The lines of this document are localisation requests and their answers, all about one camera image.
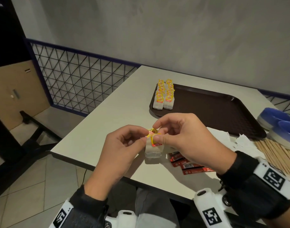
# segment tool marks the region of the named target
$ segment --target tray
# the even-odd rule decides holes
[[[232,136],[245,134],[253,140],[266,138],[264,129],[238,98],[178,84],[174,84],[174,89],[175,100],[172,110],[153,108],[154,91],[149,108],[156,116],[162,117],[168,113],[194,113],[205,126],[226,131]]]

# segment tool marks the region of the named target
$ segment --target gray wall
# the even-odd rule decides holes
[[[29,0],[42,33],[13,1],[29,38],[290,94],[290,0]]]

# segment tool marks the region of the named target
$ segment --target cable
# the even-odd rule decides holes
[[[86,172],[87,172],[87,170],[85,170],[82,184],[84,183]]]

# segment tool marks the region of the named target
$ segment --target table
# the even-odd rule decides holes
[[[141,66],[63,138],[52,152],[96,166],[109,132],[128,124],[152,127],[157,119],[150,114],[149,103],[158,79],[168,78],[176,84],[235,96],[255,118],[265,107],[274,108],[257,89]],[[183,175],[180,168],[174,168],[166,159],[160,163],[155,162],[156,160],[150,163],[145,162],[142,157],[136,158],[127,177],[136,184],[160,189],[183,199],[193,199],[195,191],[206,187],[214,192],[220,187],[215,172]]]

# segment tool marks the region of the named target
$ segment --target leg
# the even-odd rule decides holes
[[[136,228],[179,228],[169,198],[138,188],[136,192]]]

